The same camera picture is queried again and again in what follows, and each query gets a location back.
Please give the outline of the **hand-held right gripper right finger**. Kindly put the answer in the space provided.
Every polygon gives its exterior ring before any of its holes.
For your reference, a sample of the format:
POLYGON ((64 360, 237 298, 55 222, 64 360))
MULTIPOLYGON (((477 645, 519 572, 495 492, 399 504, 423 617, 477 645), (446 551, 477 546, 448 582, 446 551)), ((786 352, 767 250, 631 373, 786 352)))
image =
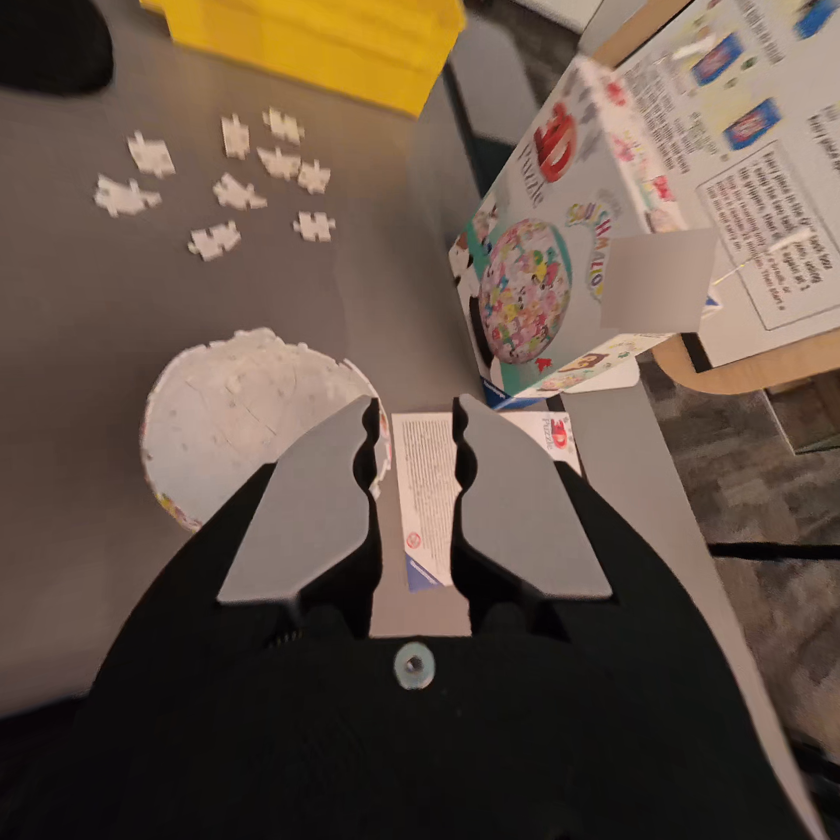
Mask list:
POLYGON ((494 609, 552 624, 556 602, 609 602, 613 588, 563 478, 580 479, 550 442, 552 415, 499 413, 471 395, 453 402, 453 583, 473 634, 494 609))

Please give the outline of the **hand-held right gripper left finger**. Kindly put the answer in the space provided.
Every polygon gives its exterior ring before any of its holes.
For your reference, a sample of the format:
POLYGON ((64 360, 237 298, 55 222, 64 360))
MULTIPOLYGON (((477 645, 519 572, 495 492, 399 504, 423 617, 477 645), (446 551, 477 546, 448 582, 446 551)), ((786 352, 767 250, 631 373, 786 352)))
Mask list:
POLYGON ((221 605, 279 604, 296 621, 337 610, 354 636, 371 629, 382 537, 371 487, 381 432, 376 397, 361 396, 277 460, 217 595, 221 605))

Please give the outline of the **partly built puzzle ball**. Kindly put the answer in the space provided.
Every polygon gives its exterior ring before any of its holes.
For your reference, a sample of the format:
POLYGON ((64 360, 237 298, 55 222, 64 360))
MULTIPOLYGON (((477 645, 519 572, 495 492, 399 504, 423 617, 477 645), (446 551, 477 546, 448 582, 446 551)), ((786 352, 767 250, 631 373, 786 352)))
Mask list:
POLYGON ((195 533, 258 467, 359 397, 380 398, 350 360, 268 328, 199 344, 148 394, 140 457, 159 504, 195 533))

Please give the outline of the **white puzzle pieces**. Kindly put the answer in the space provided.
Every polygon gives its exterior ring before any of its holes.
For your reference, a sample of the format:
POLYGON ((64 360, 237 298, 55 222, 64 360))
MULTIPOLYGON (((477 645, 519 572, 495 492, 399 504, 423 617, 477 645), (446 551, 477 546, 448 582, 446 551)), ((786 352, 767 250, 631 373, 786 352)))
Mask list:
MULTIPOLYGON (((273 149, 256 149, 259 162, 268 176, 285 183, 295 183, 310 196, 323 195, 331 180, 330 168, 322 166, 318 160, 306 162, 298 153, 285 150, 286 146, 300 148, 305 138, 306 131, 297 118, 288 112, 269 108, 262 113, 262 121, 269 134, 280 142, 273 149)), ((251 152, 249 127, 235 113, 222 117, 220 123, 225 157, 230 161, 246 161, 251 152)), ((164 141, 148 140, 136 131, 127 139, 127 146, 138 173, 152 175, 158 180, 175 174, 174 162, 164 141)), ((215 181, 212 193, 223 209, 243 213, 268 207, 267 199, 257 193, 254 184, 243 183, 229 172, 215 181)), ((133 217, 161 205, 162 195, 142 188, 134 179, 116 182, 100 174, 93 202, 112 218, 133 217)), ((335 227, 335 220, 325 212, 300 211, 291 222, 292 230, 302 240, 313 244, 331 242, 335 227)), ((186 246, 191 254, 209 262, 236 248, 241 239, 235 220, 229 219, 193 230, 186 246)))

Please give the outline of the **printed puzzle box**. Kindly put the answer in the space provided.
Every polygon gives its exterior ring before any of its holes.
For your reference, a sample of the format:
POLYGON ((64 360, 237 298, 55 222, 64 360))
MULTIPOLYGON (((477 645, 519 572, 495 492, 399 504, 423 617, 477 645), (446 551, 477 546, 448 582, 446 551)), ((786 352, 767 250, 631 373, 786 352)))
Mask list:
POLYGON ((625 82, 575 57, 449 251, 489 406, 567 392, 699 327, 716 244, 686 221, 625 82))

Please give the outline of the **folded instruction leaflet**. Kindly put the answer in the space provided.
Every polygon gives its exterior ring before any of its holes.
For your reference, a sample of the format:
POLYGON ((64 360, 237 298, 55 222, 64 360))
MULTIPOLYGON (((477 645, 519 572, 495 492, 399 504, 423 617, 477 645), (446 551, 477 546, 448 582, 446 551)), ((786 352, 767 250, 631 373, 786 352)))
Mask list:
MULTIPOLYGON (((502 412, 556 463, 584 470, 566 412, 502 412)), ((406 579, 412 594, 453 584, 452 521, 460 484, 451 413, 392 415, 392 453, 402 518, 406 579)))

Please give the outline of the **rounded wooden board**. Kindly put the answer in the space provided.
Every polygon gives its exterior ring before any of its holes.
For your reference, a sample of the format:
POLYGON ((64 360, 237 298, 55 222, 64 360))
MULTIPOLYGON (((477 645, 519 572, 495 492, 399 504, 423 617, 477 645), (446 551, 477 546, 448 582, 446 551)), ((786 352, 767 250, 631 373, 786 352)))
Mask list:
MULTIPOLYGON (((605 1, 584 27, 579 49, 618 67, 688 5, 687 1, 605 1)), ((699 372, 682 336, 653 348, 658 367, 679 385, 701 393, 737 395, 788 385, 839 367, 839 330, 699 372)))

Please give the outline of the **black framed printed sheet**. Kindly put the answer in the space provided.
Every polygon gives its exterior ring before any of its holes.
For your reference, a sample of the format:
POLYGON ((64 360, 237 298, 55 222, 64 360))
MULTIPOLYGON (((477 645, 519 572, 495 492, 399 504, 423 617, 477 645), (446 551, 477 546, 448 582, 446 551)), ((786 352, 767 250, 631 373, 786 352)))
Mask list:
POLYGON ((686 221, 717 232, 699 372, 838 328, 838 9, 691 2, 619 69, 686 221))

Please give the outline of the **yellow plastic bin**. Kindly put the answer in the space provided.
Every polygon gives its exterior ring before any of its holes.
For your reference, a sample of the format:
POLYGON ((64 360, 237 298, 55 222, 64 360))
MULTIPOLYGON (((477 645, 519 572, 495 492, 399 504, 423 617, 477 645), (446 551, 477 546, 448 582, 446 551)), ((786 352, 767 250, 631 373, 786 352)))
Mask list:
POLYGON ((176 44, 417 118, 460 1, 140 1, 176 44))

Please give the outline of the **black cushioned pad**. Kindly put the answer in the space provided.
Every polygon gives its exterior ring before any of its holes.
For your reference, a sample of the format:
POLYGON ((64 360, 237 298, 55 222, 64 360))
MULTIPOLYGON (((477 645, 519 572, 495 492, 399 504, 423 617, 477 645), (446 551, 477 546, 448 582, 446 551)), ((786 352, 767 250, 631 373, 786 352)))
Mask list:
POLYGON ((106 88, 112 37, 91 1, 2 1, 1 86, 69 98, 106 88))

